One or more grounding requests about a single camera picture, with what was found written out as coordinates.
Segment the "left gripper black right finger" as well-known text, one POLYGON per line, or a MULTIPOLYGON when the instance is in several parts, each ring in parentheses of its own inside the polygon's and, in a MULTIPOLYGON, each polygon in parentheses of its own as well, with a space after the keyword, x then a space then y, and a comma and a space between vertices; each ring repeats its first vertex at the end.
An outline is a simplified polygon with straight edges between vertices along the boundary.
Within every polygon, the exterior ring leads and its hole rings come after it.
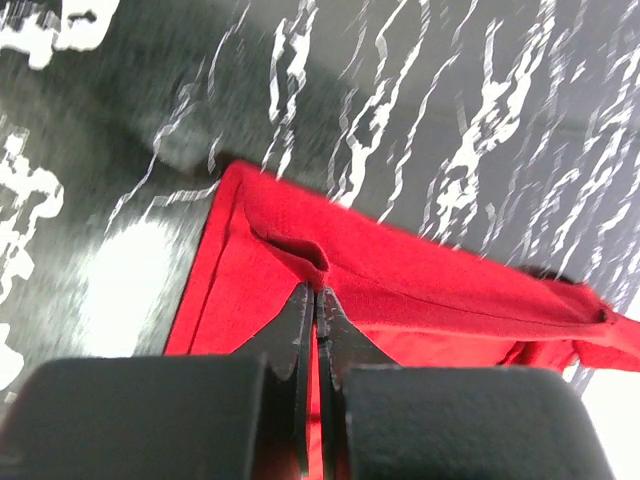
POLYGON ((590 417, 557 374, 405 368, 317 297, 328 479, 609 479, 590 417))

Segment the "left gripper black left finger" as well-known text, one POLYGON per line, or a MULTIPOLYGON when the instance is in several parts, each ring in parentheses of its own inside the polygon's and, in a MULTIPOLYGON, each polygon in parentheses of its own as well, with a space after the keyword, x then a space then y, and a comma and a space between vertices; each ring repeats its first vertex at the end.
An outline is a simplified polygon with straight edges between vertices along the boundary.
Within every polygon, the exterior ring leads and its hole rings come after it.
POLYGON ((60 359, 1 426, 5 479, 299 479, 314 293, 228 355, 60 359))

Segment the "red t-shirt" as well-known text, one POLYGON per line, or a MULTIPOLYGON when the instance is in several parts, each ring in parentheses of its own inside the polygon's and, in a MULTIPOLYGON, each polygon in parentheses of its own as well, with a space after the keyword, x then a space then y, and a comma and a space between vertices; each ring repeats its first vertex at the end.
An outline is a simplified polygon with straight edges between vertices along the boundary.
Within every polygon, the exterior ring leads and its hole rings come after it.
POLYGON ((639 369, 638 323, 588 285, 417 238, 241 160, 217 188, 166 353, 238 350, 302 283, 332 290, 404 367, 639 369))

